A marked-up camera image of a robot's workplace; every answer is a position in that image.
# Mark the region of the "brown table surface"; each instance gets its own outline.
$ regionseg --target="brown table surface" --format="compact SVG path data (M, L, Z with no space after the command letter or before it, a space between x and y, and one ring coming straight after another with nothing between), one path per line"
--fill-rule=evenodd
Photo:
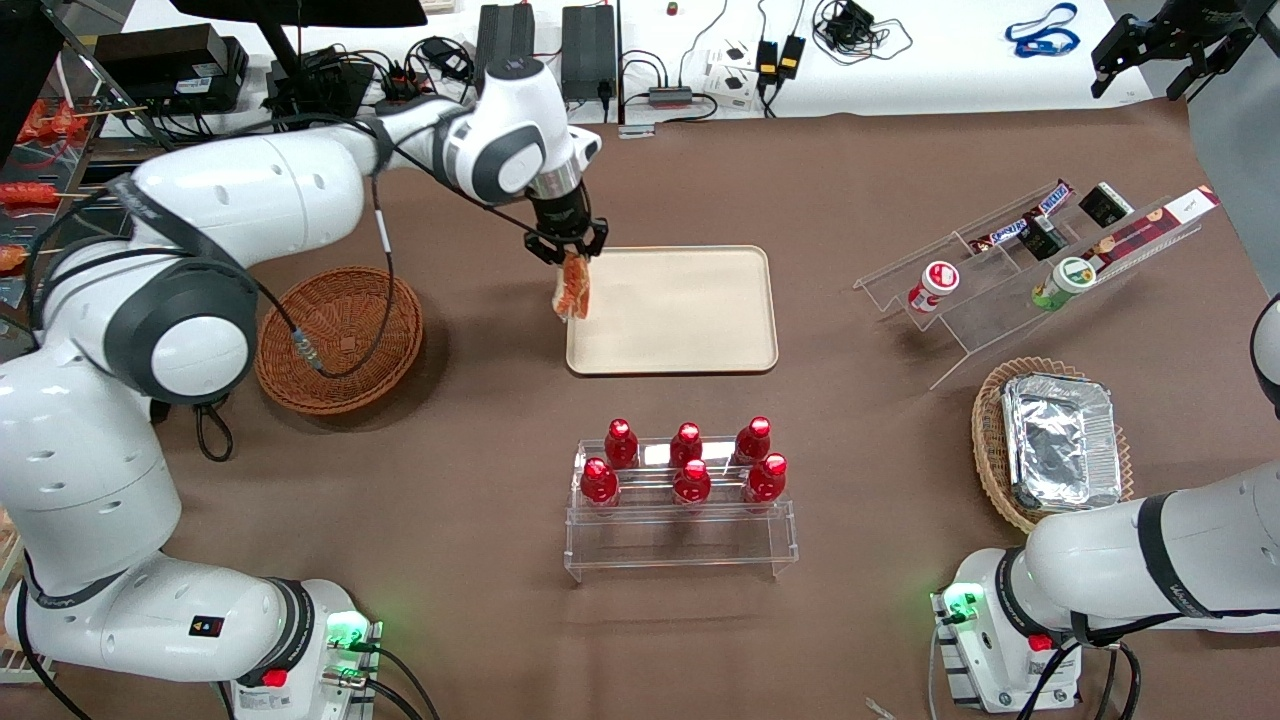
M589 183L614 245L768 251L777 368L573 377L548 305L553 274L520 232L396 172L383 197L397 268L430 315L417 369L394 400L340 424L283 411L250 379L224 410L237 441L225 465L200 456L191 411L177 409L160 434L186 511L165 550L340 583L387 621L387 647L447 720L858 719L873 717L868 696L925 717L928 591L969 552L1021 536L974 473L973 388L927 392L955 357L931 356L914 327L851 286L1059 176L1085 190L1108 181L1139 205L1204 182L1184 106L605 133ZM370 215L355 237L256 273L283 291L352 263L380 263ZM1110 386L1139 496L1204 484L1276 454L1280 425L1247 347L1263 301L1216 211L1073 332L1009 356L1046 354ZM686 419L730 433L759 413L792 462L799 564L776 582L751 569L620 570L575 587L561 552L580 437L618 415L662 436ZM1276 716L1268 635L1153 630L1132 644L1140 717ZM1092 717L1106 662L1085 664L1084 706L1046 716ZM223 717L205 685L65 665L59 679L99 720ZM942 716L977 717L945 687L940 673ZM0 689L0 708L67 717L35 688Z

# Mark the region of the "blue lanyard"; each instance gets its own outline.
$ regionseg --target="blue lanyard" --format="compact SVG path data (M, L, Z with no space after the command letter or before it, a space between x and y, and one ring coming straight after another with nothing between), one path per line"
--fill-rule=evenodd
M1065 19L1043 24L1050 15L1059 10L1066 10L1071 14ZM1075 46L1080 44L1079 35L1075 35L1062 27L1075 19L1075 13L1076 8L1074 3L1059 3L1057 5L1053 5L1050 12L1044 13L1044 17L1038 20L1014 23L1005 28L1005 40L1014 44L1014 54L1019 58L1034 58L1036 55L1066 55L1071 50L1075 50ZM1059 45L1057 42L1048 40L1052 36L1061 36L1066 38L1066 42Z

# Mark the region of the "power strip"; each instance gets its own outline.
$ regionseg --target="power strip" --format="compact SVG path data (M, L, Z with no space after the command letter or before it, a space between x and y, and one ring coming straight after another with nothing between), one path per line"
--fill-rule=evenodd
M422 5L422 12L431 13L452 13L453 0L417 0Z

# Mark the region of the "beige tray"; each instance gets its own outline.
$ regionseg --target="beige tray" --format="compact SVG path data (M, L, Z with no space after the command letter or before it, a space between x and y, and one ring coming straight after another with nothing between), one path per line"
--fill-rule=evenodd
M768 256L754 245L605 249L564 360L584 375L768 370L778 361Z

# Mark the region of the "red bottle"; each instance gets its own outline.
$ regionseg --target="red bottle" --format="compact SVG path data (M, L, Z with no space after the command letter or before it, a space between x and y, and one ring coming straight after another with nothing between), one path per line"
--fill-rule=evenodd
M737 443L733 446L732 465L755 465L769 454L769 419L764 416L751 418L745 428L737 433Z
M631 430L631 424L622 418L609 423L609 433L604 436L604 456L616 470L640 465L640 441Z
M751 468L742 486L742 502L773 502L787 488L787 459L769 454Z
M671 438L671 468L684 468L690 460L703 459L703 433L698 425L685 423L680 425L676 437Z
M585 503L591 507L617 507L618 477L599 457L588 457L580 483Z
M690 460L676 473L671 484L672 505L701 505L712 495L712 477L707 474L707 462Z

